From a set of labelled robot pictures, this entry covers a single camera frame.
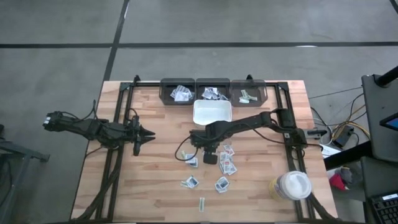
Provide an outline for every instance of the butcher block tabletop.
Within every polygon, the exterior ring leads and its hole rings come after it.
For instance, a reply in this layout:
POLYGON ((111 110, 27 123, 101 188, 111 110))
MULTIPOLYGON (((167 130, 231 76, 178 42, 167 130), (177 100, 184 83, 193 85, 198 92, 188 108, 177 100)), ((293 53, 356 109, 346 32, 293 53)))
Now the butcher block tabletop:
MULTIPOLYGON (((314 128, 304 82, 301 80, 283 82, 289 84, 297 127, 314 128)), ((104 82, 98 103, 99 118, 113 120, 119 84, 120 82, 104 82)), ((275 109, 277 106, 275 90, 267 88, 267 92, 268 100, 260 108, 233 107, 233 120, 275 109)), ((123 98, 120 123, 124 116, 126 98, 126 96, 123 98)), ((193 123, 193 106, 164 106, 159 99, 159 87, 135 87, 132 107, 137 111, 142 126, 156 133, 156 139, 142 145, 139 156, 132 155, 132 144, 125 144, 114 222, 292 222, 297 220, 293 202, 277 202, 271 198, 268 191, 272 179, 289 171, 284 145, 266 141, 254 131, 235 134, 226 140, 235 151, 233 161, 238 171, 226 176, 230 182, 228 191, 219 194, 215 190, 215 182, 223 176, 220 167, 204 164, 201 151, 197 155, 198 168, 190 167, 174 158, 175 150, 188 137, 189 131, 198 129, 193 123), (181 187, 181 181, 191 175, 199 181, 199 184, 194 189, 181 187), (199 211, 201 197, 205 198, 204 212, 199 211)), ((282 134, 275 133, 269 128, 257 130, 270 139, 283 141, 282 134)), ((99 146, 98 142, 91 141, 87 152, 99 146)), ((181 150, 186 153, 195 152, 189 141, 183 144, 181 150)), ((85 159, 71 218, 81 215, 98 193, 105 159, 106 149, 100 149, 85 159)), ((304 161, 315 196, 331 215, 337 217, 320 148, 307 147, 304 161)), ((109 192, 110 190, 105 198, 104 215, 107 214, 109 192)))

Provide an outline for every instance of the white plastic container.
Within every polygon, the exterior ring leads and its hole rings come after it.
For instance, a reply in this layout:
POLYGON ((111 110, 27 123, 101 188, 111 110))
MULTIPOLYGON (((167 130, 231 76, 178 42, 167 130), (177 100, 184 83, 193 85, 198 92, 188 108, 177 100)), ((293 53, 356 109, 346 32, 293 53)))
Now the white plastic container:
POLYGON ((215 121, 232 121, 232 106, 227 100, 196 100, 193 122, 200 127, 215 121))
POLYGON ((312 191, 308 176, 299 171, 288 172, 269 184, 269 193, 275 200, 301 200, 312 191))

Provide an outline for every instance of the black plastic bin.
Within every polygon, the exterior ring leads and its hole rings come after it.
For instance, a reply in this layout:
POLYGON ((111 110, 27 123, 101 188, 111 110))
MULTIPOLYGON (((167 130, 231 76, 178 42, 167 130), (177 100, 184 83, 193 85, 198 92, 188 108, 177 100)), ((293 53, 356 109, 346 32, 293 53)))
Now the black plastic bin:
POLYGON ((206 87, 216 87, 217 91, 231 99, 231 81, 229 78, 198 78, 196 81, 195 96, 197 100, 203 100, 202 94, 206 87))
POLYGON ((231 104, 236 107, 258 107, 268 99, 266 82, 264 80, 233 80, 231 82, 231 104), (239 102, 241 90, 246 90, 250 96, 257 97, 257 101, 249 103, 239 102))
POLYGON ((176 102, 171 94, 177 86, 187 87, 191 92, 195 92, 195 80, 193 78, 163 78, 160 81, 159 98, 164 105, 192 105, 196 96, 185 102, 176 102))

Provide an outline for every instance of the yellow wire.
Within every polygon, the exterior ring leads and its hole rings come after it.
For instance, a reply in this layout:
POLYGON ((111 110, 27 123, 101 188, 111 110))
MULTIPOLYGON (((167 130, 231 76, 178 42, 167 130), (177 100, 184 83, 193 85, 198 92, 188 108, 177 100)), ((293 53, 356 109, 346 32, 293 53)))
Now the yellow wire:
POLYGON ((346 126, 347 124, 351 124, 351 125, 353 125, 353 126, 359 128, 360 130, 362 130, 364 133, 366 133, 367 137, 370 139, 371 135, 370 135, 370 133, 368 132, 368 130, 366 130, 364 127, 360 126, 359 124, 357 124, 357 123, 355 123, 355 122, 348 121, 348 119, 350 119, 350 117, 352 117, 355 113, 357 113, 360 109, 362 109, 362 108, 364 108, 364 107, 365 107, 365 105, 360 106, 360 107, 359 107, 358 109, 356 109, 351 115, 349 115, 349 116, 347 117, 345 123, 343 123, 343 124, 341 124, 341 125, 338 125, 336 128, 334 128, 333 130, 338 129, 338 131, 337 131, 337 132, 333 132, 333 134, 331 135, 331 138, 332 138, 333 140, 335 140, 335 136, 336 136, 337 133, 339 133, 339 130, 342 130, 341 128, 343 128, 343 127, 346 126))
MULTIPOLYGON (((368 138, 371 137, 371 135, 370 135, 370 133, 368 132, 368 130, 366 130, 364 127, 362 127, 362 126, 360 126, 359 124, 357 124, 357 123, 355 123, 355 122, 352 122, 352 121, 347 121, 345 124, 342 124, 342 125, 340 125, 340 126, 337 126, 335 129, 340 129, 340 128, 342 128, 343 126, 345 126, 346 124, 350 124, 350 125, 353 125, 353 126, 359 128, 359 129, 362 130, 364 133, 366 133, 366 136, 367 136, 368 138)), ((335 140, 335 136, 336 136, 337 133, 338 133, 338 131, 337 131, 337 132, 334 132, 334 133, 331 135, 331 138, 335 140)))

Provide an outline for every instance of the computer monitor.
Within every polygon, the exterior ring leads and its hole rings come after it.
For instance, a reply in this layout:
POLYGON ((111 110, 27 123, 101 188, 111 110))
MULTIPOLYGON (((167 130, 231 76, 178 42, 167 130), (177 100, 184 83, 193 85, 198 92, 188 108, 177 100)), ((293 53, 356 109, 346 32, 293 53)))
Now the computer monitor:
POLYGON ((382 119, 380 125, 398 131, 398 113, 382 119))

